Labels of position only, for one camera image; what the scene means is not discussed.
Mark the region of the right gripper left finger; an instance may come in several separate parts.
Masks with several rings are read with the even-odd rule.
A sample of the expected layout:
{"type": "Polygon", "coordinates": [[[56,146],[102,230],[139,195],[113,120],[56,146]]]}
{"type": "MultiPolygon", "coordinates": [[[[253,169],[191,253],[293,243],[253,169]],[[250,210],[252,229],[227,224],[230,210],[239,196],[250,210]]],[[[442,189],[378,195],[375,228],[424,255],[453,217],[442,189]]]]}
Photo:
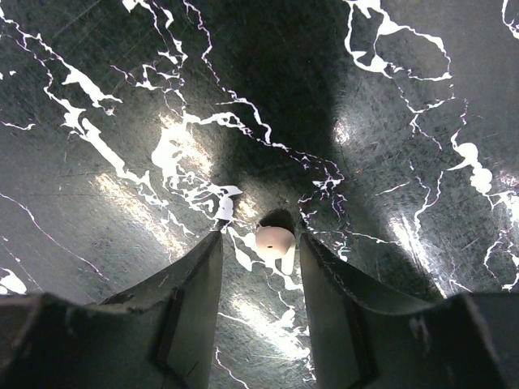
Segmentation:
{"type": "Polygon", "coordinates": [[[100,304],[1,299],[4,388],[205,388],[222,282],[213,231],[177,262],[100,304]]]}

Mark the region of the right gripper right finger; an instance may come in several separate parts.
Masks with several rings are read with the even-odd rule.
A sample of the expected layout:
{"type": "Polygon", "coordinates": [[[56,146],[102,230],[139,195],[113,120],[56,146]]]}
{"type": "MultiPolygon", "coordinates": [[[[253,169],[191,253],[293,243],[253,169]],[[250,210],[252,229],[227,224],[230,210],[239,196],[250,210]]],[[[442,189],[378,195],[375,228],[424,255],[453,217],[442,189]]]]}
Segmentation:
{"type": "Polygon", "coordinates": [[[309,234],[300,263],[321,388],[515,388],[518,296],[430,303],[340,260],[309,234]]]}

